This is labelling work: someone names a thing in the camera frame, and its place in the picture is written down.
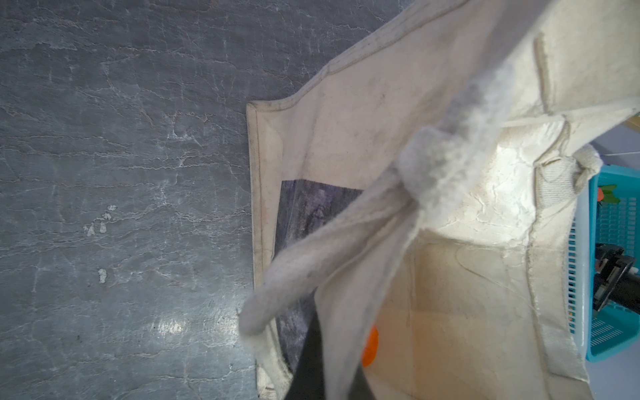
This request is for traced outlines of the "orange fruit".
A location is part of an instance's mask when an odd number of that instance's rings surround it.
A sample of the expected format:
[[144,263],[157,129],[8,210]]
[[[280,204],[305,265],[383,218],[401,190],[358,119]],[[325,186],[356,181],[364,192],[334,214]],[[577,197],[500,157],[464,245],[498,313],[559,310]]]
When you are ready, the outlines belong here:
[[372,326],[361,357],[361,362],[364,368],[370,366],[377,356],[379,344],[378,335],[378,329],[376,326]]

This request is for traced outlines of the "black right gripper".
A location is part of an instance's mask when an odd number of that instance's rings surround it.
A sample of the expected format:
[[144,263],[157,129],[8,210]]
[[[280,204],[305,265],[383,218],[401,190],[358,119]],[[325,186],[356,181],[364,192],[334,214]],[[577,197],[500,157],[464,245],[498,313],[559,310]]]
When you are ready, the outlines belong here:
[[639,314],[639,275],[632,272],[636,258],[620,246],[597,243],[595,261],[593,310],[600,312],[613,302]]

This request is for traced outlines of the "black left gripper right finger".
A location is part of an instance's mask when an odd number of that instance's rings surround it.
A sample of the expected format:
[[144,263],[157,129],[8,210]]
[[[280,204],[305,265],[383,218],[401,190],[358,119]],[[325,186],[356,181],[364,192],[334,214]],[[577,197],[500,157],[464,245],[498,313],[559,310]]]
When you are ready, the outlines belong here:
[[368,380],[364,374],[364,368],[362,365],[358,366],[358,369],[354,375],[350,390],[348,392],[347,400],[375,400],[376,397],[371,390]]

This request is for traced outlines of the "cream canvas grocery bag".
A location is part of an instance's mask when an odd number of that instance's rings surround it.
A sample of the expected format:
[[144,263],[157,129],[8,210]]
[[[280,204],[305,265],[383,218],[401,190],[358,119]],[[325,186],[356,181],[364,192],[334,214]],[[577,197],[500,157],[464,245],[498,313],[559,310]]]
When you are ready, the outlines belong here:
[[260,396],[285,398],[316,314],[325,399],[372,326],[376,399],[590,399],[568,237],[593,140],[638,110],[636,1],[416,1],[249,103]]

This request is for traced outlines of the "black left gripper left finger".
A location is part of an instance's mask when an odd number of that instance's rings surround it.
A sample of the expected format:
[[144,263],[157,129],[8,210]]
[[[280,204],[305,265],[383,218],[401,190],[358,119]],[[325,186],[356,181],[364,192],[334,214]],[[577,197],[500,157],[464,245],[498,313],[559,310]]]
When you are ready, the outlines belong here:
[[285,400],[325,400],[323,342],[318,315],[308,328],[298,367]]

